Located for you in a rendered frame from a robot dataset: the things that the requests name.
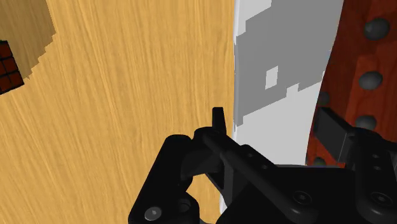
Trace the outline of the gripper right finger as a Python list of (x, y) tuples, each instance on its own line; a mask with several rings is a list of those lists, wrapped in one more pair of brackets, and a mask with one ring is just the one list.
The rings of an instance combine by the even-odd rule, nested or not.
[(355, 173), (357, 212), (371, 224), (397, 224), (397, 178), (390, 152), (397, 144), (353, 127), (332, 109), (317, 109), (314, 135), (336, 162)]

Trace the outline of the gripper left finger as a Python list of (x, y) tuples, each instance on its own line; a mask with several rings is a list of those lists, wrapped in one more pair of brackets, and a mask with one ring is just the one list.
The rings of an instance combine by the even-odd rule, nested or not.
[(129, 213), (128, 224), (204, 224), (187, 189), (205, 174), (226, 210), (215, 224), (315, 224), (319, 209), (306, 190), (287, 189), (281, 168), (227, 136), (223, 108), (193, 137), (167, 137)]

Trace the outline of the dark red puzzle cube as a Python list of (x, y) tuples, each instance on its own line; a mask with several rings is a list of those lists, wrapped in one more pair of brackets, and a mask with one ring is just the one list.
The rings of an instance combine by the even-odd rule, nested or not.
[(0, 40), (0, 95), (24, 85), (22, 75), (5, 40)]

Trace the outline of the red wooden robot stand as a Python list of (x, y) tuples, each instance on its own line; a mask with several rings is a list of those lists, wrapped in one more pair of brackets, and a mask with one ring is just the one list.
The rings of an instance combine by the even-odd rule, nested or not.
[(397, 0), (344, 0), (317, 105), (397, 142)]

